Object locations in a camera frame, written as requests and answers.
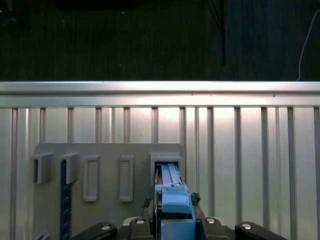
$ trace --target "gray plastic mount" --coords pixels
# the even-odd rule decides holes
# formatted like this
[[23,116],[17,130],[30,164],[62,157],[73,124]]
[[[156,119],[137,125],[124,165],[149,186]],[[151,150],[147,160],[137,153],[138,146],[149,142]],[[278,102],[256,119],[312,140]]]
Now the gray plastic mount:
[[185,177],[185,156],[178,143],[38,144],[31,157],[37,168],[30,171],[31,178],[37,173],[33,239],[43,233],[59,239],[62,161],[66,161],[66,183],[72,184],[74,236],[94,223],[108,221],[120,227],[125,219],[140,216],[141,205],[154,195],[150,179],[153,184],[155,164],[177,163]]

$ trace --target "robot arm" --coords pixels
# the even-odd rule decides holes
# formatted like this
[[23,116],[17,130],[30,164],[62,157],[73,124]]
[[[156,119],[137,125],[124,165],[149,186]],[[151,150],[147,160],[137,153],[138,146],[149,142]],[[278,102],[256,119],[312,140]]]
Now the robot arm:
[[285,240],[253,222],[241,222],[233,230],[218,218],[205,217],[199,200],[176,164],[157,163],[154,198],[145,202],[141,217],[126,219],[119,229],[99,222],[71,240]]

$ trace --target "black clamp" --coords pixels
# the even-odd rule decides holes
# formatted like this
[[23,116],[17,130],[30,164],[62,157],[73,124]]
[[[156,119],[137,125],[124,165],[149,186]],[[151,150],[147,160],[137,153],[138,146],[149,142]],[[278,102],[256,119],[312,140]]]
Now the black clamp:
[[214,217],[201,220],[197,236],[201,240],[286,240],[253,222],[243,221],[233,230]]

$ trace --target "bolt head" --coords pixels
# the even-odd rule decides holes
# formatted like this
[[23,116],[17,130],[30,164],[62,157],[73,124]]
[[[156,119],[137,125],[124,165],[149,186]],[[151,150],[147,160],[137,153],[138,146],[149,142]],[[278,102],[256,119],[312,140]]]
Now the bolt head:
[[103,225],[102,227],[101,227],[101,229],[102,230],[109,230],[110,229],[110,226],[109,225]]
[[247,224],[247,223],[242,224],[241,227],[246,229],[246,230],[252,229],[252,226],[250,224]]
[[214,224],[214,223],[216,222],[213,218],[207,218],[206,221],[207,221],[209,224]]

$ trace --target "dark background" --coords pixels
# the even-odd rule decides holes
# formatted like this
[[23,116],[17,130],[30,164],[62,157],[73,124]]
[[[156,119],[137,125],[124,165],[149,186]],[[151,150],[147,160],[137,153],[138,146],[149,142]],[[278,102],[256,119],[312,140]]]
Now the dark background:
[[[117,11],[15,0],[15,18],[1,18],[0,81],[295,81],[319,8],[318,0],[226,0],[223,66],[206,0],[137,0]],[[301,81],[318,80],[320,14],[301,66]]]

